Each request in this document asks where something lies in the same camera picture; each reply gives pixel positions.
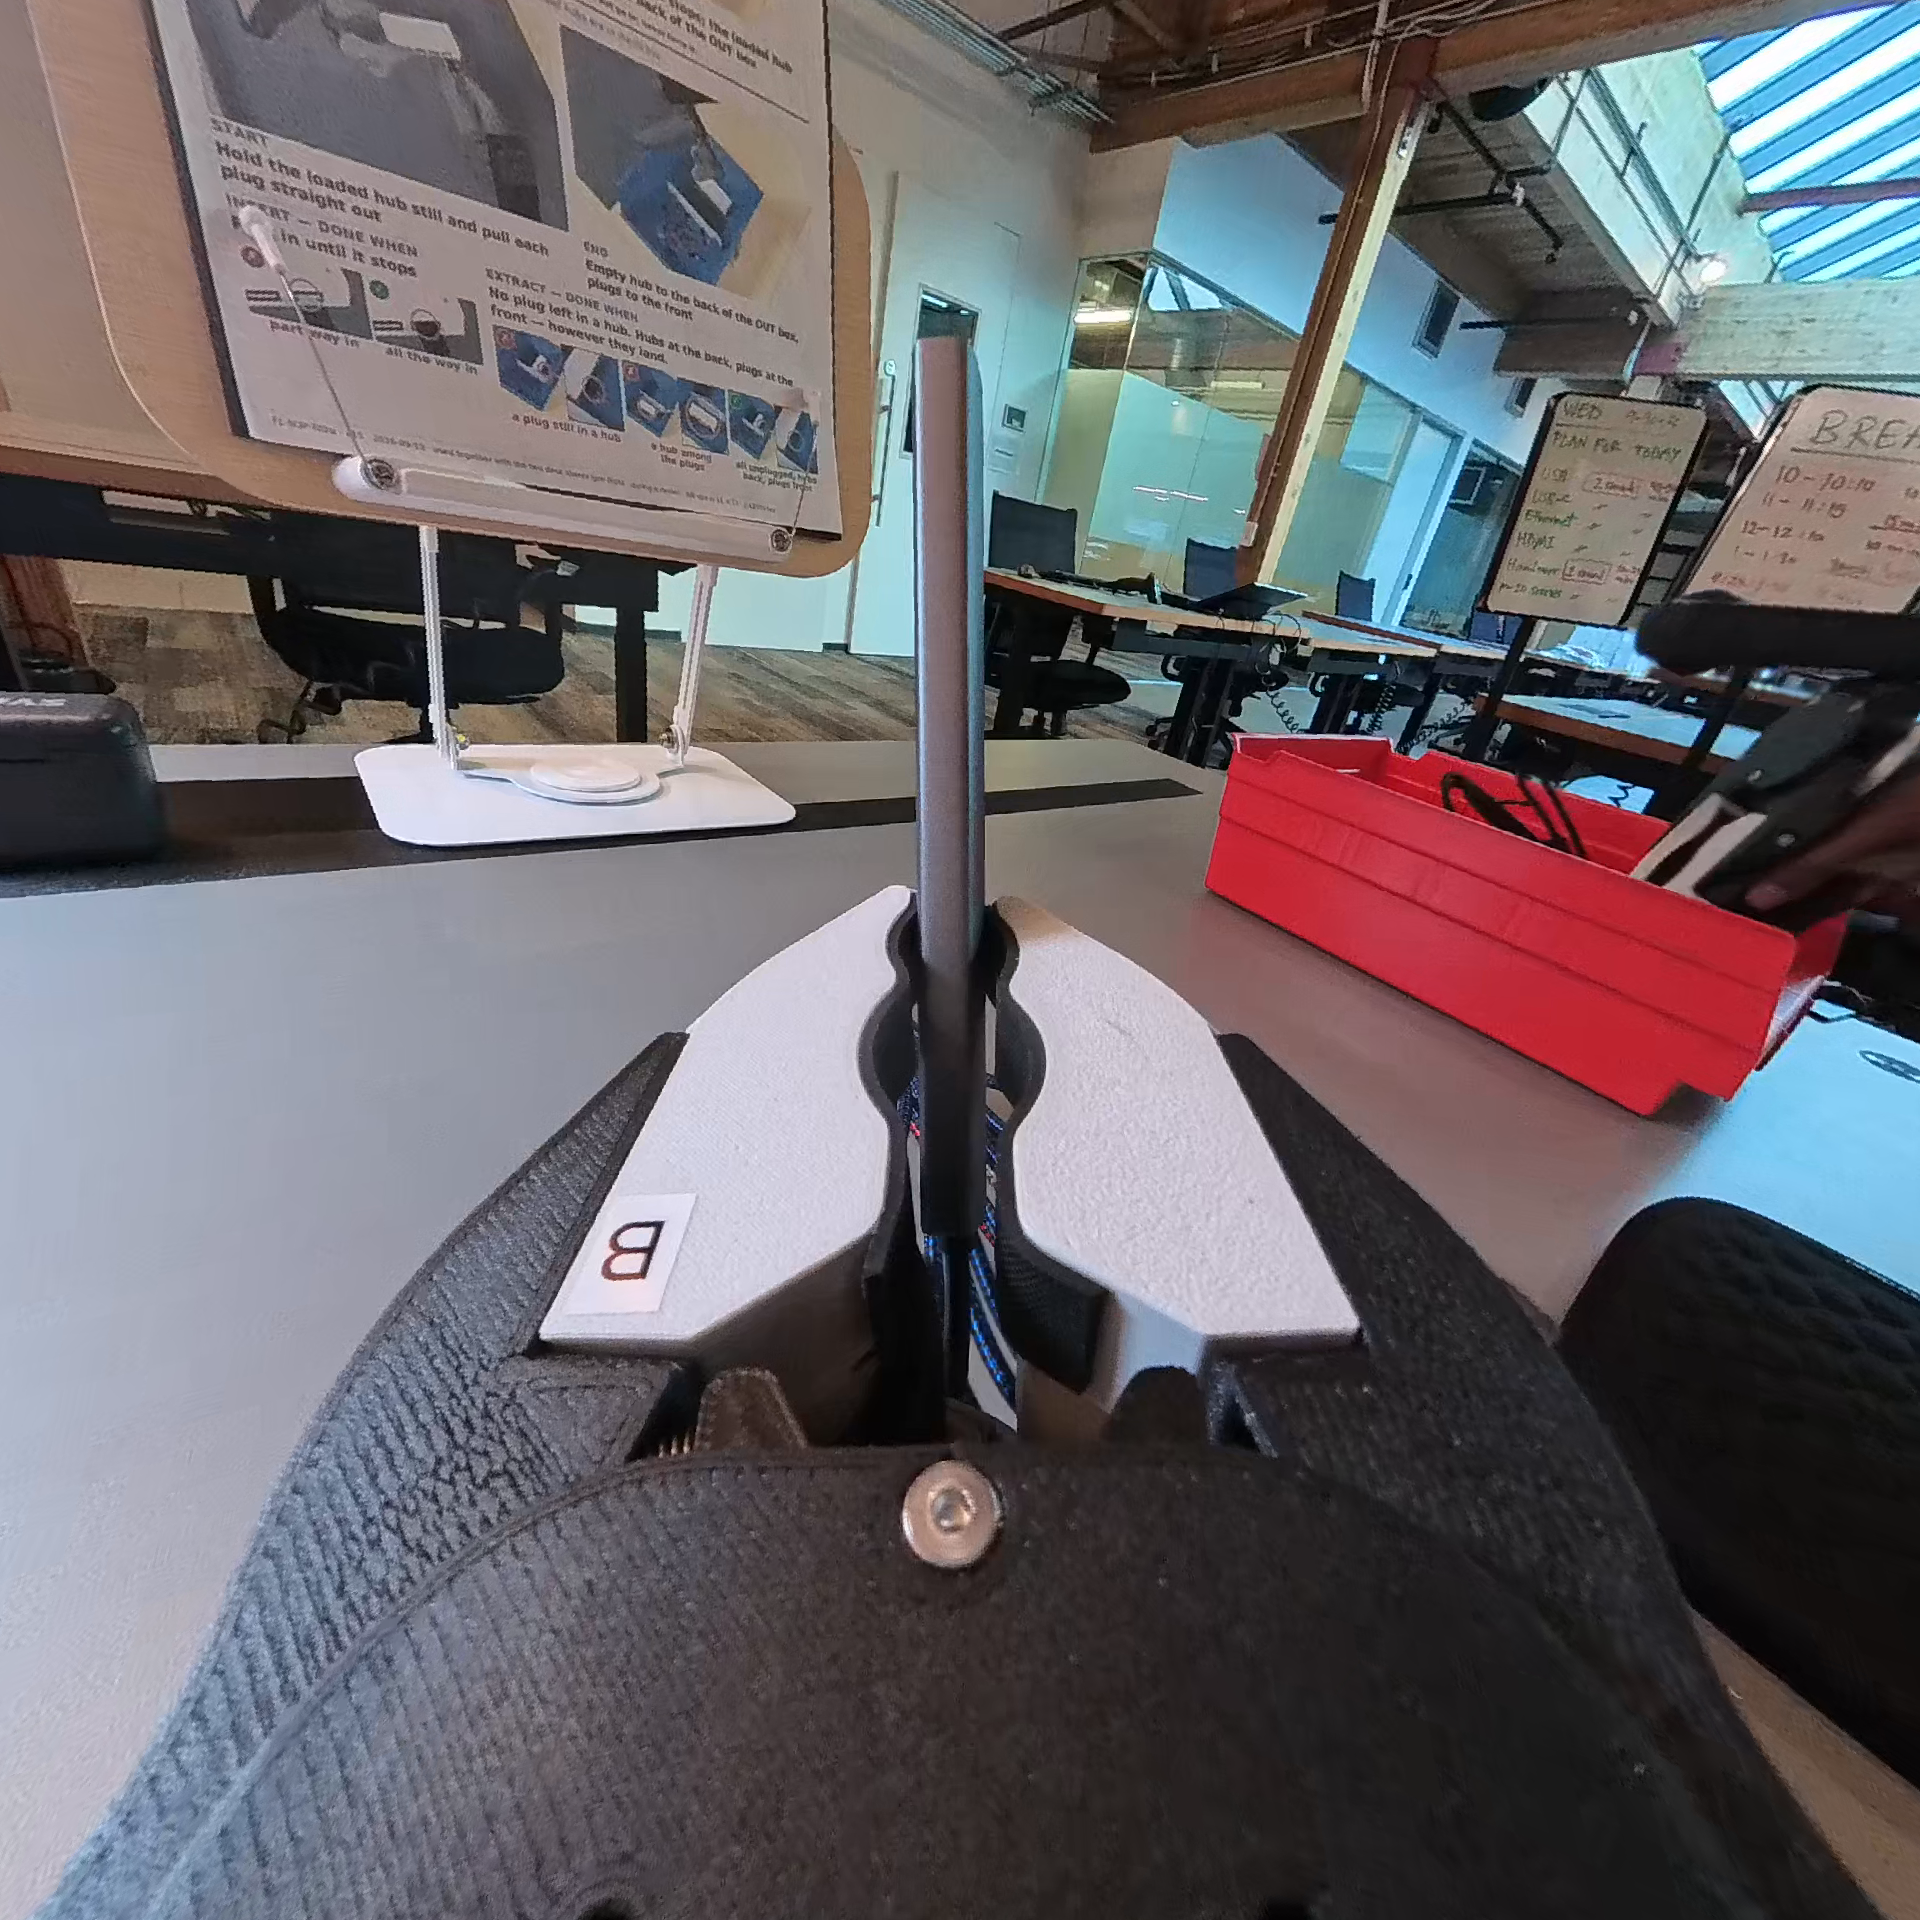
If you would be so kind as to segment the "black mesh pad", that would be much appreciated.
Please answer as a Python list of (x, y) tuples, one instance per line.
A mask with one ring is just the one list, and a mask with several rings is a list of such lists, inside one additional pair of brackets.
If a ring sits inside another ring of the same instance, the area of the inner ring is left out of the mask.
[(1690, 1604), (1916, 1786), (1916, 1293), (1669, 1197), (1608, 1241), (1556, 1346)]

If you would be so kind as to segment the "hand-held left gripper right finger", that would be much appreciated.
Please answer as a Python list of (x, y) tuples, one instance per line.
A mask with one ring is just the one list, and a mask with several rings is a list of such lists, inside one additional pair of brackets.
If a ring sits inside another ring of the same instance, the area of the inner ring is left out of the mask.
[(1189, 1002), (1045, 908), (1001, 899), (986, 1315), (1015, 1433), (1087, 1446), (1132, 1388), (1201, 1409), (1232, 1366), (1348, 1361), (1360, 1313)]

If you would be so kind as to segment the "handwritten whiteboard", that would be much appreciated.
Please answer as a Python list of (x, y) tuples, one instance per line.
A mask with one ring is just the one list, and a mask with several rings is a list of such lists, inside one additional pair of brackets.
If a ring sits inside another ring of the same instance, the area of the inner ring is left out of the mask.
[(1620, 628), (1708, 431), (1690, 399), (1554, 396), (1479, 609)]
[(1790, 396), (1708, 533), (1681, 597), (1905, 615), (1918, 603), (1918, 396)]

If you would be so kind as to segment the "black office chair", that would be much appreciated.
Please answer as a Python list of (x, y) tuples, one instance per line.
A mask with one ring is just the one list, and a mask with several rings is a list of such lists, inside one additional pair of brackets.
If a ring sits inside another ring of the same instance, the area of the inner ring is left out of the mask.
[[(418, 534), (389, 524), (272, 511), (246, 575), (266, 649), (298, 677), (286, 717), (264, 717), (261, 740), (298, 740), (350, 702), (401, 703), (416, 738), (430, 738), (425, 601)], [(524, 557), (480, 534), (441, 534), (439, 609), (448, 618), (448, 708), (516, 706), (564, 678), (561, 579), (543, 550)]]
[[(1073, 569), (1073, 509), (996, 492), (986, 533), (990, 569), (1037, 586), (1086, 586)], [(1069, 716), (1125, 702), (1126, 678), (1097, 663), (1100, 647), (1113, 636), (1110, 622), (1095, 623), (1093, 655), (1081, 661), (1066, 655), (1078, 609), (993, 583), (983, 597), (991, 737), (1061, 737)]]

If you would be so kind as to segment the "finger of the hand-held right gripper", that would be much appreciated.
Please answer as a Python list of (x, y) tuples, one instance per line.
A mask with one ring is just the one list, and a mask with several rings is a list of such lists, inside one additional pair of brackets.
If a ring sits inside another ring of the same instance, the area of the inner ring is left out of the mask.
[(1752, 894), (1790, 851), (1790, 799), (1704, 796), (1638, 860), (1629, 877), (1736, 915), (1770, 915), (1776, 909), (1756, 903)]

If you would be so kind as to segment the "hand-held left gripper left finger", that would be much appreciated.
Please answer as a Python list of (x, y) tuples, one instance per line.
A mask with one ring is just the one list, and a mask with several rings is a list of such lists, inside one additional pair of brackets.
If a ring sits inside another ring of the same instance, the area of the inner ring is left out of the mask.
[(887, 885), (744, 973), (679, 1059), (564, 1266), (564, 1353), (773, 1373), (801, 1426), (856, 1425), (905, 1201), (879, 1034), (912, 894)]

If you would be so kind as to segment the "dark grey case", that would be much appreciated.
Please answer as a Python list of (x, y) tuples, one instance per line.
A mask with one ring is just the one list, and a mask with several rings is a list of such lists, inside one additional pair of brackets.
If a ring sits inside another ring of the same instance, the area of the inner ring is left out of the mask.
[(1, 874), (141, 862), (167, 836), (150, 745), (128, 702), (1, 694)]

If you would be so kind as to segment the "wooden top desk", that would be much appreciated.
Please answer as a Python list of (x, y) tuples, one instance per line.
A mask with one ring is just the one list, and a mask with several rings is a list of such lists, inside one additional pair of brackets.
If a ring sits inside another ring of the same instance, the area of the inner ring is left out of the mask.
[(1304, 603), (1303, 591), (1266, 586), (1245, 586), (1192, 603), (1148, 579), (1053, 588), (993, 569), (983, 574), (983, 589), (986, 586), (1078, 609), (1069, 658), (1090, 658), (1095, 623), (1110, 622), (1110, 637), (1097, 652), (1100, 666), (1103, 653), (1185, 661), (1175, 710), (1158, 733), (1158, 753), (1192, 765), (1212, 763), (1224, 740), (1233, 690), (1258, 690), (1280, 677), (1280, 661), (1289, 649), (1280, 619)]

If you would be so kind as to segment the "red plastic bin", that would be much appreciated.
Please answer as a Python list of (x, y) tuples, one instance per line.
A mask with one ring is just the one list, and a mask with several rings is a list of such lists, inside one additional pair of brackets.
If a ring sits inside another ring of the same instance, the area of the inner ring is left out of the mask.
[(1733, 1097), (1809, 1007), (1846, 922), (1770, 929), (1633, 877), (1660, 820), (1578, 796), (1578, 851), (1442, 802), (1490, 765), (1375, 737), (1238, 737), (1206, 886), (1591, 1093)]

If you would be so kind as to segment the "person's right hand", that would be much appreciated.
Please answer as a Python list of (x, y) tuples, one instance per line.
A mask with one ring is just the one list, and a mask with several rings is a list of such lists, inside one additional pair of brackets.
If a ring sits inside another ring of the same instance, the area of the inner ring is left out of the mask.
[(1741, 908), (1767, 924), (1812, 925), (1857, 908), (1905, 913), (1918, 886), (1918, 813), (1887, 798), (1743, 890)]

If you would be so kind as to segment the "grey usb hub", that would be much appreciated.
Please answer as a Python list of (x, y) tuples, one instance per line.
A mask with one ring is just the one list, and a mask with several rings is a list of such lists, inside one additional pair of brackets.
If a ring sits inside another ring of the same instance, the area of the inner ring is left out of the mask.
[(921, 340), (914, 369), (919, 690), (919, 1214), (935, 1241), (985, 1215), (985, 495), (974, 350)]

